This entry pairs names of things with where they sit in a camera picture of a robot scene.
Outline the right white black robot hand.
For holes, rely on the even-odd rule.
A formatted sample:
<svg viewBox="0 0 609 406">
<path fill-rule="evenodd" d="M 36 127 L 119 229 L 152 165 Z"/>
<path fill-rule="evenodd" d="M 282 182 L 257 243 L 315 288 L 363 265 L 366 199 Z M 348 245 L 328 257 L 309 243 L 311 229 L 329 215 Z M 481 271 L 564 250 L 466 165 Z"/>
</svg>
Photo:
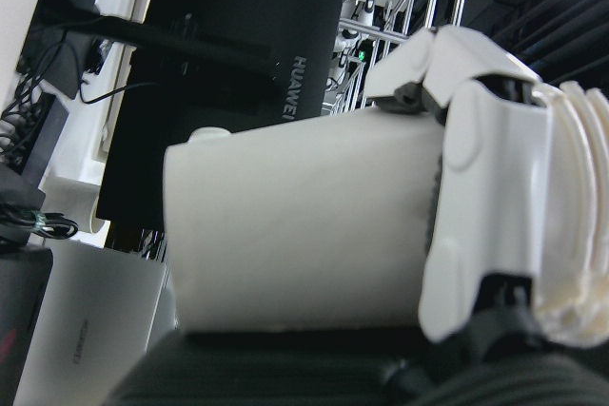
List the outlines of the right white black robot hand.
<svg viewBox="0 0 609 406">
<path fill-rule="evenodd" d="M 109 405 L 604 405 L 608 102 L 422 29 L 371 107 L 164 157 L 178 329 Z"/>
</svg>

